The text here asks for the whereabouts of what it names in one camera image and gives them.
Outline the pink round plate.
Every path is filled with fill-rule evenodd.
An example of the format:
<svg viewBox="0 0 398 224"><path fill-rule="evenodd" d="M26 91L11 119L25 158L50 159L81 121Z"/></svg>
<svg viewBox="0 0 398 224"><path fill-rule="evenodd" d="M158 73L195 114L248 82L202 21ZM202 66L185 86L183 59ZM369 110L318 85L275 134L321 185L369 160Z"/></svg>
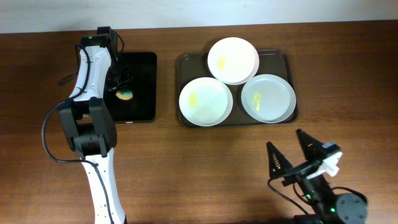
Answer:
<svg viewBox="0 0 398 224"><path fill-rule="evenodd" d="M211 74L219 81L228 85L240 85L257 73L259 54L247 40L227 37L211 47L207 65Z"/></svg>

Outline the green and yellow sponge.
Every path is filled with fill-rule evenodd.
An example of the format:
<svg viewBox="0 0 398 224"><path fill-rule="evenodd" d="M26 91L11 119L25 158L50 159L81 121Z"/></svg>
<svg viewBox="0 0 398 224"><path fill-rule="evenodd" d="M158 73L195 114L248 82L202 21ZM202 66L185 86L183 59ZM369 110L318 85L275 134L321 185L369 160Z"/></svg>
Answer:
<svg viewBox="0 0 398 224"><path fill-rule="evenodd" d="M128 101L133 99L133 93L131 90L119 90L116 92L116 97L120 100Z"/></svg>

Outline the light blue round plate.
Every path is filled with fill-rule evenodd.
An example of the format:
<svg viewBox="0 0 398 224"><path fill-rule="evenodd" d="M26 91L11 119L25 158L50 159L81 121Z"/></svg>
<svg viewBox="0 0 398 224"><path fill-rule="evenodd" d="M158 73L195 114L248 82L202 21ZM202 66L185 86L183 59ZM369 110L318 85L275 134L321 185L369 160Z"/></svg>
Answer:
<svg viewBox="0 0 398 224"><path fill-rule="evenodd" d="M274 124L284 122L293 115L297 99L288 81L276 75L262 74L243 86L241 103L251 118Z"/></svg>

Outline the white round plate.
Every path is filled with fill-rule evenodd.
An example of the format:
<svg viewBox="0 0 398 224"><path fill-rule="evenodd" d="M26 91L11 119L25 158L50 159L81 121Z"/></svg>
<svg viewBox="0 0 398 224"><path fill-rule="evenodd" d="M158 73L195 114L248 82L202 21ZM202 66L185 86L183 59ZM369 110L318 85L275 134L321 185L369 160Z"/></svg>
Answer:
<svg viewBox="0 0 398 224"><path fill-rule="evenodd" d="M201 77L181 90L178 105L183 117L197 126L209 127L223 122L233 108L233 96L221 81Z"/></svg>

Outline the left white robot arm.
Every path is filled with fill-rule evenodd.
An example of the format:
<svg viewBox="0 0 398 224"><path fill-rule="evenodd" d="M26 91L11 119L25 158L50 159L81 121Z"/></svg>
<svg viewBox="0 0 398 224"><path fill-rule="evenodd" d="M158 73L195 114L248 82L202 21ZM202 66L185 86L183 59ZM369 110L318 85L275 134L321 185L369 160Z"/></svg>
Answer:
<svg viewBox="0 0 398 224"><path fill-rule="evenodd" d="M77 45L78 78L66 102L58 108L69 148L76 163L83 165L91 190L95 223L126 223L113 161L117 144L116 126L104 102L106 79L118 61L118 35L99 27Z"/></svg>

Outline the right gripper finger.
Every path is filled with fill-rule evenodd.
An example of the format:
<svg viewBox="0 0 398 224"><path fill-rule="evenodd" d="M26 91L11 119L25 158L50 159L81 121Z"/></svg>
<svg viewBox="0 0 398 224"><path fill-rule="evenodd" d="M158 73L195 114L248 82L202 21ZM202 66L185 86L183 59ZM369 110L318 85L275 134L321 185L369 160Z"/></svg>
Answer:
<svg viewBox="0 0 398 224"><path fill-rule="evenodd" d="M278 179L286 176L293 168L292 164L271 142L266 143L269 158L269 176L271 179Z"/></svg>
<svg viewBox="0 0 398 224"><path fill-rule="evenodd" d="M301 129L296 130L296 134L306 160L314 161L325 158L322 142L311 137Z"/></svg>

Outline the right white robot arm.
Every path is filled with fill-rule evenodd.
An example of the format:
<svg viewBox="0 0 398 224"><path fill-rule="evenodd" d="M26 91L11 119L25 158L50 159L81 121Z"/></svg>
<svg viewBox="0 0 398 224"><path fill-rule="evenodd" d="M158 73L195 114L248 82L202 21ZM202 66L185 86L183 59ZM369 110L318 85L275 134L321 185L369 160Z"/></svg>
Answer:
<svg viewBox="0 0 398 224"><path fill-rule="evenodd" d="M364 224L368 217L368 200L362 193L340 187L345 194L336 194L324 174L334 177L343 153L333 142L320 142L301 129L296 130L298 141L306 161L294 167L271 142L266 143L269 158L268 187L288 202L297 206L303 215L293 217L293 223L358 223ZM282 178L282 185L292 186L297 197L309 205L310 214L301 205L285 196L273 186L273 180Z"/></svg>

